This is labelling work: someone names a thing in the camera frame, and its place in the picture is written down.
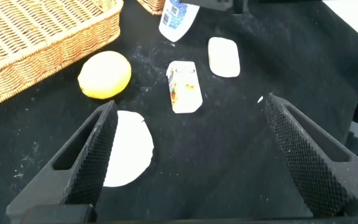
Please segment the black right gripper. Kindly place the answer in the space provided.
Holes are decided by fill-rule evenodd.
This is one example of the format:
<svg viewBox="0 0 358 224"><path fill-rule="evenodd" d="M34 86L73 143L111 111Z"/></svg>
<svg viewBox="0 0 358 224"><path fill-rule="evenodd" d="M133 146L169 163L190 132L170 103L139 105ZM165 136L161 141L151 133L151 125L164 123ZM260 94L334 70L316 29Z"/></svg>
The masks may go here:
<svg viewBox="0 0 358 224"><path fill-rule="evenodd" d="M180 2L217 11L230 11L232 9L233 14L243 14L249 8L249 0L180 0Z"/></svg>

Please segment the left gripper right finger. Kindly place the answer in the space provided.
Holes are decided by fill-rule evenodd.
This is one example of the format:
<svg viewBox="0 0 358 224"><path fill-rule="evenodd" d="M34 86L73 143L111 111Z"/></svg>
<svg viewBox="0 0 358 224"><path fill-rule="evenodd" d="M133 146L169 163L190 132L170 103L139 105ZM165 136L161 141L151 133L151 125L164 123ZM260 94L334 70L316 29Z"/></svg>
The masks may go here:
<svg viewBox="0 0 358 224"><path fill-rule="evenodd" d="M358 156L283 98L269 94L264 111L312 214L358 217Z"/></svg>

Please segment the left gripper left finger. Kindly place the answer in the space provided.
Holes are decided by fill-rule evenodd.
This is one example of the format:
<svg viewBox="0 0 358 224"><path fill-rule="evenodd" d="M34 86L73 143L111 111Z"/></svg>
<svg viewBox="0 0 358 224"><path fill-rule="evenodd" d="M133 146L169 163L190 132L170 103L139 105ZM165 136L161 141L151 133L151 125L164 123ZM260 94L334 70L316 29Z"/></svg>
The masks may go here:
<svg viewBox="0 0 358 224"><path fill-rule="evenodd" d="M19 218L36 205L96 205L106 177L118 115L114 101L96 108L7 206Z"/></svg>

